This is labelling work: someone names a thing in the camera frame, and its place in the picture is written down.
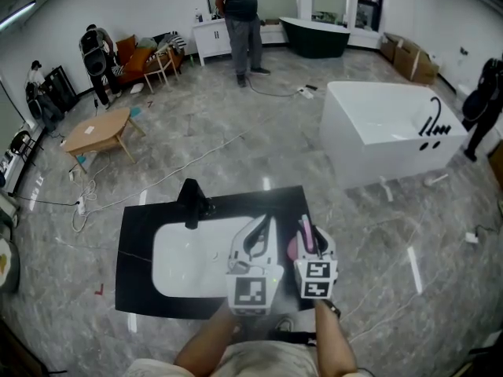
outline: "orange sofa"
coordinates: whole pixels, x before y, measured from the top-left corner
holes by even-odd
[[[124,66],[125,68],[123,69],[122,74],[117,76],[117,79],[119,80],[119,84],[121,86],[125,86],[126,84],[130,84],[133,82],[145,80],[144,74],[148,74],[152,71],[156,71],[159,69],[159,62],[157,61],[156,57],[150,57],[149,60],[147,60],[143,66],[143,71],[127,71],[127,64],[129,63],[130,59],[132,58],[134,51],[136,50],[136,38],[134,35],[130,36],[127,39],[124,39],[122,41],[118,41],[117,43],[117,54],[119,56],[119,62],[121,66]],[[173,62],[174,66],[176,67],[178,73],[181,73],[181,66],[183,62],[183,58],[185,56],[185,50],[182,49],[182,51],[179,54],[176,54],[173,48],[170,48],[171,51],[171,56],[173,57]],[[162,60],[170,60],[168,55],[165,55]],[[173,72],[173,68],[169,67],[166,70],[166,73]]]

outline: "wooden chair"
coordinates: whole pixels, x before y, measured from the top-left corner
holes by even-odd
[[[162,74],[164,77],[164,81],[166,82],[166,85],[169,86],[170,83],[167,81],[166,69],[169,66],[171,66],[173,67],[174,75],[176,76],[177,81],[179,80],[176,66],[174,65],[173,56],[171,55],[170,45],[169,44],[164,45],[154,54],[156,55],[156,60],[151,60],[147,62],[144,71],[145,79],[147,81],[147,84],[149,85],[150,92],[152,93],[154,93],[154,90],[152,89],[152,85],[150,84],[149,75],[157,74],[159,76],[159,80],[162,82],[163,81],[163,78],[161,77]]]

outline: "wooden coffee table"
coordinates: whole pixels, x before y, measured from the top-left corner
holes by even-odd
[[[145,136],[143,130],[131,119],[129,108],[116,109],[80,123],[68,136],[63,149],[75,158],[77,165],[84,173],[86,171],[77,159],[77,155],[90,151],[104,151],[119,145],[126,151],[131,161],[136,163],[121,138],[128,122],[141,136]]]

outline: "person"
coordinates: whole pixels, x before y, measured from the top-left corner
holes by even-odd
[[[353,350],[344,338],[338,316],[324,301],[315,301],[314,306],[316,347],[285,342],[301,341],[304,335],[310,335],[291,332],[289,319],[280,323],[283,331],[275,331],[271,340],[228,346],[238,319],[225,301],[185,345],[173,365],[137,360],[125,377],[363,377],[358,374]]]
[[[28,108],[34,119],[41,119],[47,130],[52,133],[57,127],[57,122],[64,119],[64,115],[49,97],[49,88],[40,71],[41,67],[38,60],[31,63],[24,90]]]
[[[477,160],[475,150],[482,139],[494,127],[503,109],[503,61],[490,59],[483,67],[477,90],[466,100],[463,107],[463,126],[470,131],[475,125],[475,133],[464,154],[472,162]]]
[[[270,71],[262,68],[262,37],[260,36],[260,19],[257,14],[258,0],[216,0],[215,5],[226,19],[237,84],[242,88],[246,87],[248,48],[251,57],[251,73],[270,75]]]
[[[52,86],[48,86],[46,79],[42,73],[42,65],[38,60],[31,63],[31,69],[28,72],[28,77],[24,88],[26,89],[28,83],[33,83],[37,86],[39,90],[39,103],[43,106],[49,107],[50,111],[54,112],[54,107],[58,108],[61,114],[64,113],[64,103],[60,99],[57,99],[56,94],[51,94]]]
[[[105,91],[103,82],[101,81],[103,75],[106,75],[108,85],[110,86],[112,93],[117,98],[121,97],[121,95],[123,94],[122,90],[120,89],[119,81],[117,81],[117,78],[112,70],[115,66],[113,42],[110,38],[110,35],[105,29],[98,28],[96,25],[91,24],[89,27],[87,27],[86,34],[81,38],[79,43],[80,53],[82,54],[83,58],[89,53],[89,47],[86,45],[86,43],[83,43],[85,38],[94,39],[92,43],[96,43],[97,47],[103,52],[105,56],[106,65],[104,70],[97,75],[90,74],[90,80],[93,84],[96,94],[100,98],[101,104],[105,106],[105,109],[108,109],[110,107],[110,101]]]
[[[28,79],[27,82],[33,82],[37,84],[37,86],[40,87],[46,83],[46,79],[44,78],[42,72],[40,69],[42,68],[42,65],[38,60],[35,60],[33,63],[31,63],[31,69],[28,72]]]

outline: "white bathtub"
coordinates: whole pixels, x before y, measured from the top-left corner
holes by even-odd
[[[344,189],[413,176],[447,165],[467,132],[443,102],[436,123],[448,135],[419,133],[438,104],[427,87],[381,82],[331,82],[320,136]]]

